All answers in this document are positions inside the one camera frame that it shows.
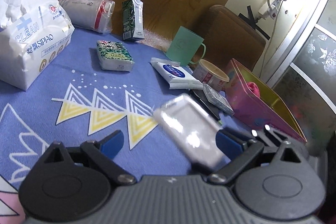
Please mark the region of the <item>frosted glass sliding door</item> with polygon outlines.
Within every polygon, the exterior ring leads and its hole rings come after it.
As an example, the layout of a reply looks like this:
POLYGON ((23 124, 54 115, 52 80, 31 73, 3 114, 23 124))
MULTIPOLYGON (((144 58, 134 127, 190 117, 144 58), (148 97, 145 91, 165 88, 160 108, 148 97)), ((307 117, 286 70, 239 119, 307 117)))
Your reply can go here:
POLYGON ((288 33, 262 78, 298 122, 312 154, 335 135, 335 0, 305 1, 307 16, 288 33))

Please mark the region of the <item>white power strip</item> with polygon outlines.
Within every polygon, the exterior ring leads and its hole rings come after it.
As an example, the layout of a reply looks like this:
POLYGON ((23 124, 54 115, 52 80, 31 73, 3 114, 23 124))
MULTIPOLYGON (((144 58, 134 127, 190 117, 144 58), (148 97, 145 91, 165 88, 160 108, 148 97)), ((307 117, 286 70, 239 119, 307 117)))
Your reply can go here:
POLYGON ((259 9, 259 17, 262 19, 266 19, 268 17, 276 19, 278 12, 280 11, 280 6, 284 1, 286 0, 269 0, 269 4, 266 3, 259 9))

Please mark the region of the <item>green patterned tissue pack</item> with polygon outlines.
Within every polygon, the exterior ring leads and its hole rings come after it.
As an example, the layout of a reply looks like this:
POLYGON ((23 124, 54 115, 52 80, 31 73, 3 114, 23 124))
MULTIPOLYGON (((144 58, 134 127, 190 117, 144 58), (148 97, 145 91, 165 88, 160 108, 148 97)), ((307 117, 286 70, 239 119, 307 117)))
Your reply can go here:
POLYGON ((101 69, 130 72, 135 64, 133 57, 121 42, 98 40, 97 55, 101 69))

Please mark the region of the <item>blue white wet wipes pack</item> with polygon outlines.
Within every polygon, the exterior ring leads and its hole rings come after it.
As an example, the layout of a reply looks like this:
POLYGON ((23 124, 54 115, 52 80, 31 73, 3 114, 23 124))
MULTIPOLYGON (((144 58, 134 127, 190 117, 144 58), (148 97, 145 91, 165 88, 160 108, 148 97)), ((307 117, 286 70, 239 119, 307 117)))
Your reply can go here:
POLYGON ((152 57, 151 66, 167 81, 171 90, 202 90, 203 84, 180 66, 179 62, 152 57))

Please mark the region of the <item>brown chair backrest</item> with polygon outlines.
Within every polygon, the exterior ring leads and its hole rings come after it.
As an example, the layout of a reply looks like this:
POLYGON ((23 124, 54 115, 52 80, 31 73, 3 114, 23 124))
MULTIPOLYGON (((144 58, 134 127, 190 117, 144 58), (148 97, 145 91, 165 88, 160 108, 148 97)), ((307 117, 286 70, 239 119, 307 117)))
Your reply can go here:
POLYGON ((204 38, 204 59, 224 70, 235 59, 252 71, 265 50, 266 40, 223 5, 213 5, 191 25, 204 38))

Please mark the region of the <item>pink gold metal tin box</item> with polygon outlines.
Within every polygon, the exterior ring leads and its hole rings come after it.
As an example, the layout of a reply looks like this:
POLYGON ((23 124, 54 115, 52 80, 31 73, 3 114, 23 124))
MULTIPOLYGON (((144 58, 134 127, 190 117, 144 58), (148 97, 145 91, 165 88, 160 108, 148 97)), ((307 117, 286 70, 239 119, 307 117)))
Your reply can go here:
POLYGON ((249 69, 237 60, 231 59, 225 73, 230 78, 225 85, 226 98, 238 120, 253 129, 262 129, 268 124, 303 143, 307 142, 302 129, 284 101, 249 69), (257 84, 260 98, 250 91, 247 82, 257 84))

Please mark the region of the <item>green white drink carton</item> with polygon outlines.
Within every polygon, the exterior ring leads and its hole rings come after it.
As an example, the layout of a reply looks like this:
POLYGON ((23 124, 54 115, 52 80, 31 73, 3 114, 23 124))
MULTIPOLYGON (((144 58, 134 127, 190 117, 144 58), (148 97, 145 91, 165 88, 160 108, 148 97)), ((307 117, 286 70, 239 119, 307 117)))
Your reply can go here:
POLYGON ((126 41, 143 40, 143 2, 127 0, 122 3, 122 38, 126 41))

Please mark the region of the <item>blue patterned tablecloth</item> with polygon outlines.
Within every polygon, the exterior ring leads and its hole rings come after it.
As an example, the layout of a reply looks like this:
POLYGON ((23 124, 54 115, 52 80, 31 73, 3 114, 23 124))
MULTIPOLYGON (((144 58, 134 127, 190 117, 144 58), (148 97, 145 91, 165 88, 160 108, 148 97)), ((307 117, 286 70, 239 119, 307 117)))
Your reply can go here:
POLYGON ((155 108, 179 95, 150 65, 165 54, 126 43, 135 65, 127 73, 100 68, 100 35, 75 30, 71 43, 56 56, 27 91, 1 83, 1 223, 22 223, 26 214, 19 188, 46 154, 44 170, 34 172, 27 203, 45 220, 69 222, 100 209, 115 190, 89 166, 80 149, 116 130, 124 145, 113 161, 140 179, 205 174, 179 151, 151 117, 155 108))

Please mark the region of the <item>plastic wrapped white cup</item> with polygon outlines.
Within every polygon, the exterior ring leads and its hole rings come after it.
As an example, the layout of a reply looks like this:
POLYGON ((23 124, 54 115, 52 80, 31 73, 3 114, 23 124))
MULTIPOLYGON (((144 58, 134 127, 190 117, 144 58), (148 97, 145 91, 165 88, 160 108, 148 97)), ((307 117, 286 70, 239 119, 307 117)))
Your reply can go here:
POLYGON ((58 0, 75 27, 101 34, 112 31, 113 0, 58 0))

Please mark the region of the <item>pink knitted soft ball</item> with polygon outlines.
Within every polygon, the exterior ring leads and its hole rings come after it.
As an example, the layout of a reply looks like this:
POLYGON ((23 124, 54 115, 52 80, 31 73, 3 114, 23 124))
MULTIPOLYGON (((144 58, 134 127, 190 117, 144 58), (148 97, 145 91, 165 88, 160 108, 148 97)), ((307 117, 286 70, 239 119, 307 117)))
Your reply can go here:
POLYGON ((247 82, 247 86, 249 87, 250 91, 258 98, 260 98, 260 91, 259 87, 254 82, 247 82))

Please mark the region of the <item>green plastic mug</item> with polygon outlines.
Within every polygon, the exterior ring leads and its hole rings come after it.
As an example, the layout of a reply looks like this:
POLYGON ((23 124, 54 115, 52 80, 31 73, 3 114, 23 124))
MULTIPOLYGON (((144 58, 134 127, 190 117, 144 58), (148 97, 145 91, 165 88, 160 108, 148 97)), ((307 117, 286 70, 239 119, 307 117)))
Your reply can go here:
POLYGON ((181 66, 189 64, 196 65, 206 53, 207 48, 203 41, 204 38, 201 36, 183 26, 180 26, 173 41, 168 47, 168 50, 166 51, 166 56, 172 61, 180 62, 181 66), (203 53, 196 61, 192 61, 199 47, 203 47, 203 53))

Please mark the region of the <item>black flat wallet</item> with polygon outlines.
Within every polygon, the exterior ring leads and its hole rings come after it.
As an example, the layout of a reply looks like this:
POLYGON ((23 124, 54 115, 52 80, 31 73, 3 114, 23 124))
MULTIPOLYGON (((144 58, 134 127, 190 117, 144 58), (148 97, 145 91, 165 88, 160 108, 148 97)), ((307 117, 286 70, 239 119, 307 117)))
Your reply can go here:
POLYGON ((189 90, 189 95, 195 100, 210 116, 216 121, 220 121, 220 109, 210 103, 202 90, 189 90))

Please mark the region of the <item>round paper lid cup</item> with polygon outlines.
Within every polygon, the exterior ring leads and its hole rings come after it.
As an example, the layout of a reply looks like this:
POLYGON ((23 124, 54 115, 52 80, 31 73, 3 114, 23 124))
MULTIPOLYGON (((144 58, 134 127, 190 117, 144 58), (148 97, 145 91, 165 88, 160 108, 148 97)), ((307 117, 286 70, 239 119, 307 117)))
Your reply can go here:
POLYGON ((224 89, 230 78, 213 63, 201 59, 192 74, 201 83, 208 84, 217 92, 224 89))

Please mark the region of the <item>white sipiao tissue pack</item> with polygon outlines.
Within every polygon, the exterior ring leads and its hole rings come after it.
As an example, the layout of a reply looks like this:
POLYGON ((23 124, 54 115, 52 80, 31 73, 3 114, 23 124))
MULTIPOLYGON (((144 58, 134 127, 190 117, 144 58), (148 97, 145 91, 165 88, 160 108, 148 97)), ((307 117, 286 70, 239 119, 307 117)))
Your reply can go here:
POLYGON ((74 29, 58 0, 1 0, 1 80, 27 90, 74 29))

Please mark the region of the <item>small transparent card box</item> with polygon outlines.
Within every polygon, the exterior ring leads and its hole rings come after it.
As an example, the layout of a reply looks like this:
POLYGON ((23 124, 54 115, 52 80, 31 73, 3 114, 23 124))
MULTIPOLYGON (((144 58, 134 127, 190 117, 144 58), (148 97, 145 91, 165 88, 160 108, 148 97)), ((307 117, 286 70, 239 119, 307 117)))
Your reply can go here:
POLYGON ((233 116, 234 110, 232 109, 231 105, 227 101, 227 99, 221 95, 219 92, 214 90, 208 84, 203 83, 203 92, 209 103, 213 104, 217 108, 221 109, 227 115, 233 116))

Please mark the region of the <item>clear plastic card case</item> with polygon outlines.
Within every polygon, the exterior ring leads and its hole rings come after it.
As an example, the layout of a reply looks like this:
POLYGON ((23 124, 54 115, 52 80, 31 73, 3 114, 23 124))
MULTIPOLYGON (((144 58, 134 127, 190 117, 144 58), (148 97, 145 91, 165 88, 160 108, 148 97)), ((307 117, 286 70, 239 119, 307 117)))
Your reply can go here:
POLYGON ((188 94, 167 101, 153 112, 153 118, 193 164, 215 169, 224 158, 217 147, 220 125, 188 94))

